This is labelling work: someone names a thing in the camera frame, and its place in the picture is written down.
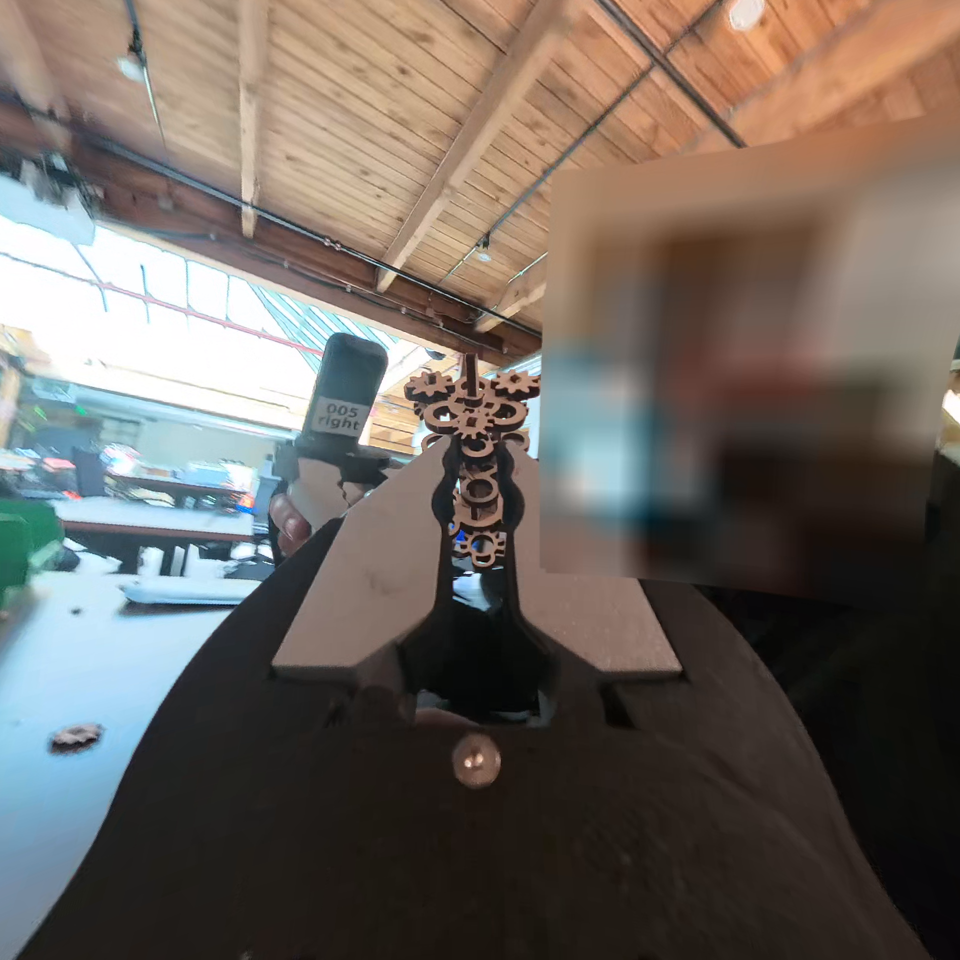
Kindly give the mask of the green plastic bin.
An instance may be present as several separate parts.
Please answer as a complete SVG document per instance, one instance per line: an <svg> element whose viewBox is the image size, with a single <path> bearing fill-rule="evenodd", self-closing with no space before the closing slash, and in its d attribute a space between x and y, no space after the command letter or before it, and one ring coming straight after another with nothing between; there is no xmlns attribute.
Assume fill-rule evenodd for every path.
<svg viewBox="0 0 960 960"><path fill-rule="evenodd" d="M61 556L64 528L46 501L1 500L1 610Z"/></svg>

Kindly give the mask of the person's right hand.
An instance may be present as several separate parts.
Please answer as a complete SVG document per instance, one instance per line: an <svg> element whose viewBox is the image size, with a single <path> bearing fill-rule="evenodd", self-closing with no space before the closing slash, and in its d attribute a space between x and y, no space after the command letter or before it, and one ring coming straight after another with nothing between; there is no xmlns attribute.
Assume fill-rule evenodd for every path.
<svg viewBox="0 0 960 960"><path fill-rule="evenodd" d="M313 535L310 524L284 491L270 499L269 534L276 564L292 557Z"/></svg>

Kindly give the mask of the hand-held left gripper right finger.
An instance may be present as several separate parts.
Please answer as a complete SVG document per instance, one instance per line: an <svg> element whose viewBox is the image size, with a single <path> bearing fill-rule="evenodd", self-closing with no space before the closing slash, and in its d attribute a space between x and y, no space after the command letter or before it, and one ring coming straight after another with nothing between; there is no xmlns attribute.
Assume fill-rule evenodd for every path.
<svg viewBox="0 0 960 960"><path fill-rule="evenodd" d="M522 447L508 451L510 478L523 502L512 532L522 620L602 673L682 672L639 581L542 568L539 465Z"/></svg>

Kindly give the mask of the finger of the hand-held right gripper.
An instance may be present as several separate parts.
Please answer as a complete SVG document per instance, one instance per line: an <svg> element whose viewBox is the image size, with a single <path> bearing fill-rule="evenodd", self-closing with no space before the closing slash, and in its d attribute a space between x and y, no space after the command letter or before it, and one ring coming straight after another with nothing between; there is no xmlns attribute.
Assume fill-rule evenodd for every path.
<svg viewBox="0 0 960 960"><path fill-rule="evenodd" d="M295 509L312 534L341 518L370 492L369 484L344 481L340 467L332 463L298 458L296 464Z"/></svg>

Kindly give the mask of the wooden gear model assembly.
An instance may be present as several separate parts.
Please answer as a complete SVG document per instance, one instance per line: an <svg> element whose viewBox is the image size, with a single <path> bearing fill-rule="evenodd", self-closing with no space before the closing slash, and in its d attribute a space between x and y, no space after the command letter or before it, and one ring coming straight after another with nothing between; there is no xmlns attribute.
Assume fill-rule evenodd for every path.
<svg viewBox="0 0 960 960"><path fill-rule="evenodd" d="M524 425L529 402L541 393L541 377L525 369L483 376L474 354L465 354L458 379L437 371L412 376L406 399L427 434L426 451L451 438L456 454L448 538L455 559L468 561L475 572L502 567L508 529L499 457L509 443L528 450Z"/></svg>

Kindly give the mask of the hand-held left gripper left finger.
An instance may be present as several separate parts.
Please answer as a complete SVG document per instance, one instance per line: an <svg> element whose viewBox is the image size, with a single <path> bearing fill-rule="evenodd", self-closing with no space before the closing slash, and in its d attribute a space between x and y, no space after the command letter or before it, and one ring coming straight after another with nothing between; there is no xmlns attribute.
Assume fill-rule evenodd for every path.
<svg viewBox="0 0 960 960"><path fill-rule="evenodd" d="M279 646L280 677L402 677L400 644L431 614L446 533L433 510L449 438L346 514Z"/></svg>

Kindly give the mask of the white paper sheet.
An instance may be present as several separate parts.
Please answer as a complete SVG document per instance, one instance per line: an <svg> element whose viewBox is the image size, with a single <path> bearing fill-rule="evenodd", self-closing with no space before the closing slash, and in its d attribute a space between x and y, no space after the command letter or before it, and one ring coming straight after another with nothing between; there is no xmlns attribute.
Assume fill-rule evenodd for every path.
<svg viewBox="0 0 960 960"><path fill-rule="evenodd" d="M259 587L255 580L151 577L126 582L121 591L140 606L233 608Z"/></svg>

